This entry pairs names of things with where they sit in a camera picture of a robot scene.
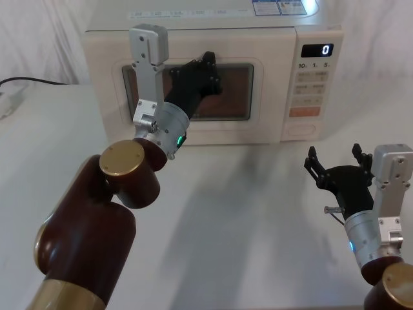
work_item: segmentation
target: white curtain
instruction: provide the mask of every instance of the white curtain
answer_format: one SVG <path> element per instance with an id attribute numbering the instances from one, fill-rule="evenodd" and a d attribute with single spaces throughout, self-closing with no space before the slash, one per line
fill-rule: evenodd
<path id="1" fill-rule="evenodd" d="M 97 0 L 0 0 L 0 79 L 88 83 L 81 46 Z"/>
<path id="2" fill-rule="evenodd" d="M 97 1 L 0 0 L 0 79 L 88 83 L 80 38 Z M 328 7 L 346 33 L 337 78 L 413 76 L 412 0 L 329 0 Z"/>

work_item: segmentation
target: green led light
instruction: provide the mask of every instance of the green led light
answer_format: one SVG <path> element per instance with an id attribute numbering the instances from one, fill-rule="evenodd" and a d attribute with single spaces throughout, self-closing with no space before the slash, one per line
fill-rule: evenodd
<path id="1" fill-rule="evenodd" d="M 183 142 L 184 142 L 183 136 L 180 136 L 180 137 L 178 138 L 178 140 L 176 141 L 176 145 L 177 145 L 178 147 L 180 147 L 180 146 L 182 146 Z"/>

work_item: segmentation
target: white microwave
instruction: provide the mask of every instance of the white microwave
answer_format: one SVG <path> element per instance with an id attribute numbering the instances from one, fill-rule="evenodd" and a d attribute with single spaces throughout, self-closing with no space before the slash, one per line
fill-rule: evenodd
<path id="1" fill-rule="evenodd" d="M 139 98 L 128 30 L 168 30 L 168 66 L 216 54 L 223 93 L 204 99 L 186 144 L 318 138 L 343 31 L 316 0 L 100 0 L 84 36 L 110 142 L 134 137 Z"/>

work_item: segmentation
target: digital display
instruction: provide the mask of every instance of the digital display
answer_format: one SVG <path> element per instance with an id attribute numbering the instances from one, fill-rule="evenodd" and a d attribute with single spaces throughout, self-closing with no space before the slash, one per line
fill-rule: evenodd
<path id="1" fill-rule="evenodd" d="M 301 50 L 301 57 L 330 57 L 333 54 L 334 44 L 306 44 Z"/>

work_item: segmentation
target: table surface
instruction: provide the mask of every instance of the table surface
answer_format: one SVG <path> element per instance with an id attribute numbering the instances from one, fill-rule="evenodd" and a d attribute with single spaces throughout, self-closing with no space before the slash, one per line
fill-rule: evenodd
<path id="1" fill-rule="evenodd" d="M 328 168 L 356 165 L 353 143 L 413 146 L 411 81 L 340 81 L 319 141 L 183 147 L 157 176 L 161 194 L 134 211 L 137 238 L 108 309 L 297 309 L 361 305 L 370 286 L 337 205 L 303 168 L 315 145 Z M 24 309 L 43 275 L 32 249 L 78 167 L 107 141 L 90 86 L 37 86 L 0 121 L 0 300 Z M 413 262 L 413 193 L 401 217 Z"/>

